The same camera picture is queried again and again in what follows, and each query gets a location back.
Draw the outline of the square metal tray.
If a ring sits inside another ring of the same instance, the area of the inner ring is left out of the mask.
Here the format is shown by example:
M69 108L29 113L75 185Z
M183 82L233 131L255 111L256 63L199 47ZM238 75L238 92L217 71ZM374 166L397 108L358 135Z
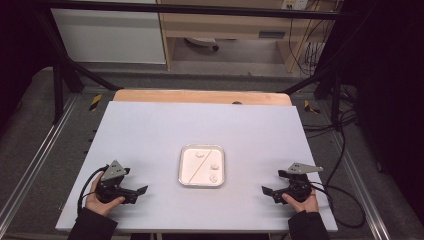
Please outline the square metal tray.
M187 187L215 188L225 182L225 153L219 145L190 144L182 148L179 182Z

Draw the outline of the black metal frame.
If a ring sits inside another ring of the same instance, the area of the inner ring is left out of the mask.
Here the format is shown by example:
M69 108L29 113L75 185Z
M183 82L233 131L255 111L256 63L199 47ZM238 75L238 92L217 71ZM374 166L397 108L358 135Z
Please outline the black metal frame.
M61 41L60 33L55 32L46 13L51 9L72 9L72 10L92 10L92 11L116 11L116 12L143 12L143 13L167 13L167 14L191 14L191 15L222 15L222 16L243 16L262 18L287 18L287 19L318 19L318 20L345 20L354 19L355 14L339 12L320 12L307 10L272 10L266 8L243 8L224 6L200 6L200 5L175 5L175 4L150 4L150 3L128 3L128 2L101 2L101 1L77 1L77 0L35 0L32 3L32 10L48 38L50 46L56 55L54 69L56 114L58 120L63 113L63 106L60 68L65 70L64 80L68 83L70 90L81 92L83 84L77 76L77 72L88 77L92 81L108 90L120 90L119 86L107 82L88 69L76 63L69 57Z

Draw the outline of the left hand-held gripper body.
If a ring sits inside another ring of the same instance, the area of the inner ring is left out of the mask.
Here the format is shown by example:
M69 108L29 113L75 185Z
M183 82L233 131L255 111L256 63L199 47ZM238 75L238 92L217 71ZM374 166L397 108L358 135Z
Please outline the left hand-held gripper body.
M108 203L119 196L134 196L135 190L125 189L120 186L124 177L129 173L129 168L124 168L114 160L102 175L96 187L96 194L102 203Z

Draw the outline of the chair base with caster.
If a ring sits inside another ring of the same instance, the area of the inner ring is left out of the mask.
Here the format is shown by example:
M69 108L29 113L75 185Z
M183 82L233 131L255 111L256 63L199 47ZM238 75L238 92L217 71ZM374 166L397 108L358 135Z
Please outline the chair base with caster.
M187 38L187 41L198 46L211 48L214 51L219 50L219 46L213 38Z

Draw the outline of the light wooden desk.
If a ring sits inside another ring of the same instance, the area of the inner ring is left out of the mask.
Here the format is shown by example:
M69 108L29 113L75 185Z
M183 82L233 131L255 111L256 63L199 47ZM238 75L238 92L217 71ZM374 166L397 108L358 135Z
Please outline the light wooden desk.
M282 9L283 0L156 0L159 4L224 6ZM334 12L336 0L308 0L304 10ZM271 40L277 43L286 70L297 69L302 49L307 42L323 42L324 31L316 20L212 16L191 14L160 15L162 33L167 38L215 38Z

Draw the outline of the white wall outlet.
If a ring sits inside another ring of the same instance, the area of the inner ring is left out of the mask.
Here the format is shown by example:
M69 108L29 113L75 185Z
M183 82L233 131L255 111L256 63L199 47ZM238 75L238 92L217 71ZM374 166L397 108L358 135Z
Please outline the white wall outlet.
M286 10L304 10L308 0L283 0L282 9Z

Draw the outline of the aluminium floor rail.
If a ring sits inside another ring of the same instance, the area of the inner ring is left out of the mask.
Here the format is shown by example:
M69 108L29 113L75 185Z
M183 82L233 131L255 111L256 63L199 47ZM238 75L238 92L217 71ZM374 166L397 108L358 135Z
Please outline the aluminium floor rail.
M44 138L35 156L32 158L17 187L14 189L5 206L0 211L0 221L3 224L5 224L7 221L11 221L14 218L14 215L19 209L19 206L25 198L27 191L31 187L32 182L36 178L39 170L42 168L44 161L48 157L57 138L66 125L78 98L78 94L72 94L71 97L66 101L63 115L59 118L58 122L53 124L49 129L47 136Z
M342 151L342 162L347 173L347 176L352 184L354 192L362 204L368 226L374 236L375 240L390 240L390 234L382 220L379 211L371 197L368 188L363 181L357 167L354 164L345 140L340 132L333 132L332 137L336 142L338 149Z

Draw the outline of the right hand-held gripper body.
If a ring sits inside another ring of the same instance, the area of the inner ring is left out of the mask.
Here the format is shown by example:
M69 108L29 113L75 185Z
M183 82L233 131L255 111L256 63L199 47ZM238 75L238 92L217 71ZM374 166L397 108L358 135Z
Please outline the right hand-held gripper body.
M281 191L289 194L298 202L305 201L312 191L307 174L322 170L322 167L303 163L293 163L287 170L279 170L279 176L286 178L289 182L289 186Z

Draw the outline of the person's right hand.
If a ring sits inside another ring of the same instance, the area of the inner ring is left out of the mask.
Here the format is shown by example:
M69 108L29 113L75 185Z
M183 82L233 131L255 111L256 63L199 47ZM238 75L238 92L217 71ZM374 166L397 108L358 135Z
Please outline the person's right hand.
M297 213L306 211L308 213L318 212L319 206L316 197L316 191L312 190L308 198L303 202L298 202L292 196L287 193L282 194L283 199L291 205Z

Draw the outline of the white cabinet panel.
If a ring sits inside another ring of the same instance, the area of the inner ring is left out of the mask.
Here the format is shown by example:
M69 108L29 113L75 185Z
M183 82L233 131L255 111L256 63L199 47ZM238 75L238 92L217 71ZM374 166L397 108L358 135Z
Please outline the white cabinet panel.
M68 55L77 62L166 62L157 13L53 9Z

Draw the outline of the person's left hand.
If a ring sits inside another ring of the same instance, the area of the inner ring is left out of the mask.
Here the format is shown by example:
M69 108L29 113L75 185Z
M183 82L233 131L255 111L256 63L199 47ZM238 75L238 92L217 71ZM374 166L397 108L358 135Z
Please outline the person's left hand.
M100 172L92 182L90 192L85 200L85 207L92 212L107 217L115 207L119 206L125 200L125 198L123 196L119 196L108 203L102 203L96 195L96 187L102 175L103 172Z

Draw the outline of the thin wooden skewer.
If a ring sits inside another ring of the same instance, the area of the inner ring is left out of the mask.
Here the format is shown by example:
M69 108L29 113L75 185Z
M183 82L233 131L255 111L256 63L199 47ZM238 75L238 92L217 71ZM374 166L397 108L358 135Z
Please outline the thin wooden skewer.
M202 161L202 163L198 166L198 168L196 169L196 171L193 173L192 177L190 178L190 180L188 181L189 184L191 184L191 181L193 180L193 178L197 175L197 173L199 172L200 168L203 166L203 164L206 162L206 160L209 158L210 154L212 153L212 150L209 151L209 153L207 154L207 156L204 158L204 160Z

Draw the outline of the wooden table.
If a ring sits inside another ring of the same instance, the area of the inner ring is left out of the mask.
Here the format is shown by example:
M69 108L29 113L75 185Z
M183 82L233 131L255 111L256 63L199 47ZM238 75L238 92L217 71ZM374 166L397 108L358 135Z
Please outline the wooden table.
M291 106L287 94L237 91L121 89L114 101Z

